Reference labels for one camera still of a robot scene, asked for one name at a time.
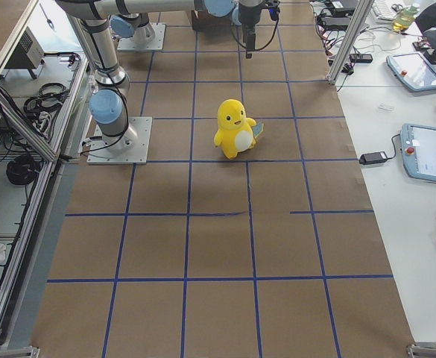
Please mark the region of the lower teach pendant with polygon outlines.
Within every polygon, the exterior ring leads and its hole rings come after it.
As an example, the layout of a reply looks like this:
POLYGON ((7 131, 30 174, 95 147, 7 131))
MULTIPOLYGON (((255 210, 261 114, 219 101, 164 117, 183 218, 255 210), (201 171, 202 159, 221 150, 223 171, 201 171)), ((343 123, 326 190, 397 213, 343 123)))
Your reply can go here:
POLYGON ((436 127, 405 123, 400 140, 408 176, 436 183, 436 127))

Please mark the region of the black power adapter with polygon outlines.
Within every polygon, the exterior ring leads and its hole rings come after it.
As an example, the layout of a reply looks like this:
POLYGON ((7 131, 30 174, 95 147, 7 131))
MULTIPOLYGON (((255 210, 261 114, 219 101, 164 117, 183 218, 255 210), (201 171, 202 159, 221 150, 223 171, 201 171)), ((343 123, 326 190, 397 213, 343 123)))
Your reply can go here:
POLYGON ((366 166, 366 165, 385 163, 387 160, 388 160, 388 156, 384 151, 376 151, 376 152, 363 153, 358 159, 358 162, 361 165, 366 166))

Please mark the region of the teach pendant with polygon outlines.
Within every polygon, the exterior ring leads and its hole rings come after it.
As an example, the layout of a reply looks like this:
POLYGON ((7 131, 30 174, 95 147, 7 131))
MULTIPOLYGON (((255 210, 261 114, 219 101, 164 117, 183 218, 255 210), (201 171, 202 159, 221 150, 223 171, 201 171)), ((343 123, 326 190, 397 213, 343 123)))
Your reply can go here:
POLYGON ((436 90, 436 68, 419 52, 393 54, 386 64, 394 76, 409 90, 436 90))
POLYGON ((408 176, 436 183, 436 127, 405 123, 400 140, 408 176))

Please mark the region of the aluminium frame post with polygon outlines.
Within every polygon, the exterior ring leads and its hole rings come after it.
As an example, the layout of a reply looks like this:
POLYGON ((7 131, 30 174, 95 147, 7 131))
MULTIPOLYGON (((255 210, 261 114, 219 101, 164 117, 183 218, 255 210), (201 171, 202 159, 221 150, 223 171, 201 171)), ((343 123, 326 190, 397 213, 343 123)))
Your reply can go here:
POLYGON ((363 24, 372 8, 373 0, 361 0, 358 1, 352 19, 350 20, 347 31, 344 35, 344 39, 336 54, 332 65, 327 75, 327 80, 330 84, 335 84, 341 70, 344 68, 344 64, 350 54, 350 50, 359 35, 363 24))

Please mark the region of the brown paper table cover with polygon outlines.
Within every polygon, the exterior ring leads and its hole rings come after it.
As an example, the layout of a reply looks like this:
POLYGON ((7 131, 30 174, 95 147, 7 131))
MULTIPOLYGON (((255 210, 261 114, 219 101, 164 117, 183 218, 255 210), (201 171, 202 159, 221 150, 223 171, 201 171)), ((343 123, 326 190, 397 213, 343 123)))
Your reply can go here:
POLYGON ((163 50, 121 53, 149 161, 71 189, 31 342, 42 357, 404 357, 411 333, 312 6, 284 1, 246 59, 229 25, 160 13, 163 50), (256 144, 214 145, 240 101, 256 144))

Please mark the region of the grey control box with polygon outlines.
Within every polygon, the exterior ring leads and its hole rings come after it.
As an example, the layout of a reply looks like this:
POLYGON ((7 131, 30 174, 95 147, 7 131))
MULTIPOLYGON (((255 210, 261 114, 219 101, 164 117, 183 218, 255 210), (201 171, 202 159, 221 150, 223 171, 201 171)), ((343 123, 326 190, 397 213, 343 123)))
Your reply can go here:
POLYGON ((37 38, 27 27, 22 33, 15 49, 5 65, 5 69, 25 69, 33 79, 37 79, 34 72, 40 65, 44 64, 45 52, 37 38))

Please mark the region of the yellow plush toy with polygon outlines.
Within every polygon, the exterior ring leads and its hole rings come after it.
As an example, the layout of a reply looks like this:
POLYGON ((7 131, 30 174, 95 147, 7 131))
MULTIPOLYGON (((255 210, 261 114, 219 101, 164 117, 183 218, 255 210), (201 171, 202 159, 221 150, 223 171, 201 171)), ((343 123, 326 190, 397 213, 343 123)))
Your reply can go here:
POLYGON ((244 105, 236 99, 227 99, 218 108, 218 130, 214 145, 220 147, 224 156, 234 159, 238 153, 253 148, 256 144, 253 129, 257 122, 247 117, 244 105))

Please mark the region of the small black device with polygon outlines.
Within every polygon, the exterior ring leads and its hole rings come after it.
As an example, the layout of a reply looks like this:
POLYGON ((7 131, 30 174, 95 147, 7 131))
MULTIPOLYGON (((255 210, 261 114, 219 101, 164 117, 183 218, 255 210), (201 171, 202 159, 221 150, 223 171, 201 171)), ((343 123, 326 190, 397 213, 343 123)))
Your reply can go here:
POLYGON ((371 54, 350 54, 351 63, 372 63, 373 56, 371 54))

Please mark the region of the yellow liquid bottle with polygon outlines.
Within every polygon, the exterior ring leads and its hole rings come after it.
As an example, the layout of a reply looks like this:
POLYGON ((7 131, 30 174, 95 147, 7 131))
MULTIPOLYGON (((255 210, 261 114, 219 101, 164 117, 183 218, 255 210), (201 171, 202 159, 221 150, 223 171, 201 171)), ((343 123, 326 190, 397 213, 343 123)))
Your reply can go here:
POLYGON ((409 29, 411 24, 417 17, 420 11, 420 6, 418 3, 413 3, 410 6, 404 7, 396 15, 392 21, 392 30, 397 33, 403 33, 409 29))

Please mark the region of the aluminium frame left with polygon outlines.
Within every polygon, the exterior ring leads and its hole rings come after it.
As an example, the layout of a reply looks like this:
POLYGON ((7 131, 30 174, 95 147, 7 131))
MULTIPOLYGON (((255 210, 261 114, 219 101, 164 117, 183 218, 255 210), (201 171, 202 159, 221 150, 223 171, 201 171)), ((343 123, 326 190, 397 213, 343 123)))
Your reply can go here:
MULTIPOLYGON (((0 74, 24 33, 36 6, 36 1, 0 1, 0 74)), ((5 244, 7 251, 6 260, 0 266, 0 337, 19 269, 30 242, 51 170, 59 159, 60 145, 69 124, 72 105, 87 66, 88 60, 82 54, 77 65, 76 79, 72 81, 71 93, 63 106, 51 140, 46 140, 30 127, 0 93, 0 117, 27 141, 32 148, 33 158, 44 162, 37 182, 30 188, 24 204, 20 204, 19 196, 13 193, 13 185, 7 179, 0 178, 0 223, 11 224, 14 230, 13 233, 0 234, 0 242, 5 244)), ((6 168, 7 163, 17 153, 6 151, 0 154, 0 171, 6 168)))

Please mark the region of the upper teach pendant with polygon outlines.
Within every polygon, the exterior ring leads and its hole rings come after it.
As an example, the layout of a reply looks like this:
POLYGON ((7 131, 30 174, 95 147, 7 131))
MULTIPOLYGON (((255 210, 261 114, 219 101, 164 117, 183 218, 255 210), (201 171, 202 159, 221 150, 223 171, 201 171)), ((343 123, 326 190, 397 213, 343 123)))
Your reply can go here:
POLYGON ((436 68, 419 52, 393 54, 386 64, 394 76, 409 90, 436 90, 436 68))

